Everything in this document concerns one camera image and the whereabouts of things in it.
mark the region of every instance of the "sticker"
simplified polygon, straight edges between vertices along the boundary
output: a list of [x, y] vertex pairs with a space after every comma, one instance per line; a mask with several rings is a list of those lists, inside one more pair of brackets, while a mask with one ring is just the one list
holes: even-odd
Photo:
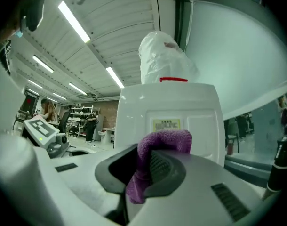
[[36, 129], [36, 131], [38, 131], [45, 137], [49, 137], [54, 133], [54, 130], [52, 130], [48, 125], [46, 125], [40, 120], [30, 121], [30, 124], [34, 127], [34, 129]]
[[180, 130], [180, 119], [154, 119], [153, 131]]

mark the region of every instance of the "long hair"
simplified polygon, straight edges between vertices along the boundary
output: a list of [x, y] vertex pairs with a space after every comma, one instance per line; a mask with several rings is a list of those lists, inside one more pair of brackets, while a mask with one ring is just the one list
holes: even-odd
[[50, 100], [48, 100], [44, 106], [44, 114], [46, 114], [47, 112], [49, 113], [49, 115], [46, 121], [47, 122], [50, 122], [51, 120], [55, 121], [56, 120], [56, 109]]

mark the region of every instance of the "ceiling beam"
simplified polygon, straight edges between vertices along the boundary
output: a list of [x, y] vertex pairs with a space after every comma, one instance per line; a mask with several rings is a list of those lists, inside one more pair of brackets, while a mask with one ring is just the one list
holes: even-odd
[[47, 60], [49, 60], [56, 68], [60, 69], [62, 72], [67, 74], [71, 79], [72, 83], [74, 83], [76, 86], [83, 87], [85, 90], [89, 91], [92, 94], [95, 94], [96, 96], [103, 98], [104, 96], [100, 94], [97, 90], [92, 88], [91, 86], [87, 85], [85, 82], [80, 80], [76, 75], [74, 75], [72, 72], [70, 72], [67, 68], [63, 66], [60, 62], [58, 62], [49, 52], [46, 51], [45, 48], [43, 48], [29, 33], [25, 32], [23, 37], [26, 41], [29, 42], [42, 56], [44, 56]]
[[[24, 78], [26, 78], [27, 80], [29, 79], [29, 76], [26, 74], [26, 73], [24, 73], [22, 70], [20, 70], [20, 69], [17, 69], [16, 70], [16, 72], [18, 73], [18, 74], [20, 74], [21, 76], [23, 76]], [[38, 82], [38, 81], [36, 81], [35, 79], [33, 79], [34, 80], [34, 82], [35, 83], [37, 83], [37, 84], [39, 84], [39, 85], [41, 85], [42, 87], [44, 87], [44, 85], [42, 84], [42, 83], [40, 83], [40, 82]], [[58, 98], [57, 96], [55, 96], [54, 94], [53, 94], [53, 92], [51, 92], [51, 91], [49, 91], [49, 90], [47, 90], [47, 89], [45, 89], [45, 88], [43, 88], [43, 89], [41, 89], [41, 88], [39, 88], [39, 87], [36, 87], [36, 86], [33, 86], [32, 85], [32, 88], [34, 88], [33, 90], [34, 91], [40, 91], [40, 93], [42, 94], [42, 91], [44, 92], [42, 95], [43, 96], [45, 96], [45, 97], [47, 97], [46, 96], [46, 94], [48, 94], [49, 96], [48, 97], [54, 97], [54, 98]], [[61, 104], [64, 104], [64, 103], [71, 103], [71, 104], [74, 104], [74, 103], [76, 103], [74, 100], [71, 100], [71, 99], [67, 99], [67, 100], [63, 100], [63, 99], [58, 99], [58, 100], [61, 100]]]
[[41, 77], [43, 77], [44, 79], [48, 80], [49, 82], [51, 82], [52, 84], [54, 84], [55, 86], [58, 86], [59, 88], [61, 88], [62, 90], [65, 90], [67, 93], [71, 94], [71, 95], [78, 95], [78, 93], [76, 91], [73, 90], [69, 90], [68, 88], [66, 88], [65, 86], [63, 86], [62, 84], [60, 84], [58, 81], [53, 80], [52, 78], [48, 77], [45, 73], [43, 73], [41, 70], [36, 69], [33, 64], [31, 64], [29, 61], [27, 61], [21, 54], [16, 53], [15, 54], [16, 58], [22, 62], [24, 65], [26, 65], [27, 67], [29, 67], [31, 70], [33, 70], [34, 72], [36, 72], [38, 75], [40, 75]]

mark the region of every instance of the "label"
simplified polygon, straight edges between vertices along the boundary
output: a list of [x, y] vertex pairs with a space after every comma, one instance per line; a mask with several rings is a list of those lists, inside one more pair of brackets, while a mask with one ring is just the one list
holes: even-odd
[[180, 130], [180, 119], [154, 119], [153, 131]]

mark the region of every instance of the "white ceiling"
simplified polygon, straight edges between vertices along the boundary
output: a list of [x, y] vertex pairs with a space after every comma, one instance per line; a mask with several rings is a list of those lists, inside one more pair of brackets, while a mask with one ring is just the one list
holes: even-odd
[[[29, 82], [27, 87], [62, 104], [118, 96], [120, 88], [105, 70], [109, 66], [124, 86], [139, 84], [138, 47], [145, 35], [159, 30], [158, 0], [85, 0], [82, 5], [77, 0], [64, 0], [90, 36], [87, 43], [58, 9], [61, 1], [45, 0], [39, 28], [35, 32], [25, 31], [22, 38], [12, 37], [16, 72], [43, 89]], [[50, 73], [37, 65], [33, 55], [55, 71]], [[89, 96], [76, 91], [69, 82]]]

